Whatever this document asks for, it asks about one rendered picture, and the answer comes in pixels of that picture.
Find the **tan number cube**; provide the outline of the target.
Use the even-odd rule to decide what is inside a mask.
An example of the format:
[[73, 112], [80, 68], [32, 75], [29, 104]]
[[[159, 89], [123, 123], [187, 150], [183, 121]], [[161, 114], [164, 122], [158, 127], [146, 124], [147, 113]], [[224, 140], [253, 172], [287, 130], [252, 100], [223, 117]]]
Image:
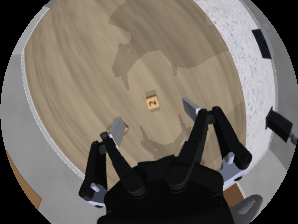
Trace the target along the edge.
[[151, 96], [146, 97], [146, 103], [147, 103], [149, 110], [159, 107], [159, 103], [158, 103], [156, 95], [151, 95]]

